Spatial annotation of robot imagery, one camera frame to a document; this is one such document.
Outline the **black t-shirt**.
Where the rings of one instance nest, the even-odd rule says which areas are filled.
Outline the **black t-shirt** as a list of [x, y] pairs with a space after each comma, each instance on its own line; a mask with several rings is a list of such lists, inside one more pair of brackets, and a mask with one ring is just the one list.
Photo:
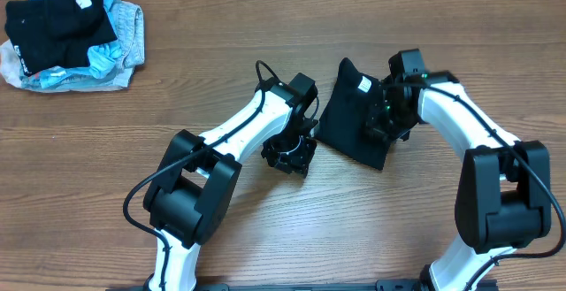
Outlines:
[[355, 161], [381, 171], [391, 141], [376, 130], [385, 109], [381, 82], [341, 60], [331, 97], [314, 136]]

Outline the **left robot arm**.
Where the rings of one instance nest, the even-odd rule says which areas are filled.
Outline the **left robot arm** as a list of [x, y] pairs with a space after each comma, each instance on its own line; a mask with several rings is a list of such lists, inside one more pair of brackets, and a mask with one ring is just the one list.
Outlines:
[[200, 135], [178, 132], [143, 199], [157, 237], [155, 271], [145, 290], [192, 290], [200, 247], [225, 217], [243, 162], [256, 150], [270, 167], [306, 176], [316, 142], [305, 115], [318, 104], [314, 83], [261, 83], [227, 122]]

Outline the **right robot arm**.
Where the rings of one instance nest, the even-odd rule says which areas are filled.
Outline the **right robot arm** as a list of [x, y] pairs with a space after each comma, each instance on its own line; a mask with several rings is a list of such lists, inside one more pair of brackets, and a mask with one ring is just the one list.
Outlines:
[[379, 83], [390, 139], [418, 123], [434, 127], [462, 161], [455, 199], [457, 235], [428, 264], [416, 290], [484, 290], [486, 274], [507, 259], [551, 257], [526, 253], [563, 215], [550, 188], [550, 157], [539, 141], [523, 142], [490, 119], [449, 72], [399, 73]]

